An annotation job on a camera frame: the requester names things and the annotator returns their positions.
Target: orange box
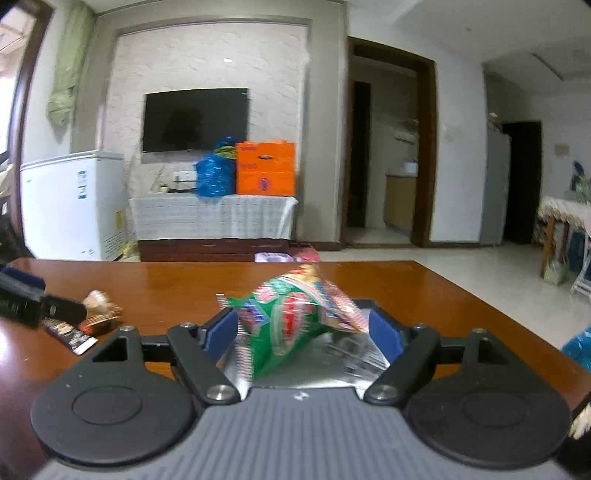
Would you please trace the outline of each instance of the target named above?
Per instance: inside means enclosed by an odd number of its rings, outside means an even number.
[[[239,195],[296,194],[296,145],[273,142],[236,144],[236,193]]]

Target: black flat screen tv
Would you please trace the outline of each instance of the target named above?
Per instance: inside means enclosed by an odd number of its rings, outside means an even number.
[[[174,90],[145,97],[144,152],[213,150],[223,137],[246,140],[248,89]]]

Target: white chair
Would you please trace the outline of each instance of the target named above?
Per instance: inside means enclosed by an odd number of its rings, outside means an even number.
[[[585,274],[589,265],[591,265],[591,252],[589,251],[589,242],[591,241],[591,215],[585,216],[585,248],[583,253],[583,268],[574,281],[573,286],[570,289],[571,293],[582,293],[589,297],[591,300],[591,281],[585,279]]]

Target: white floor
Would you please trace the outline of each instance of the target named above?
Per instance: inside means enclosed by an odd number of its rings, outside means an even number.
[[[503,245],[482,249],[346,249],[322,261],[416,260],[560,348],[591,323],[591,304],[571,296],[571,280],[554,287],[539,277],[541,249]]]
[[[354,244],[408,244],[410,236],[394,228],[347,227],[345,240]]]

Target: curtain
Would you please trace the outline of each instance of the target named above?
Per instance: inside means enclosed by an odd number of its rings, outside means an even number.
[[[96,15],[88,5],[74,0],[61,36],[53,92],[47,102],[47,115],[54,125],[66,125],[70,119],[95,19]]]

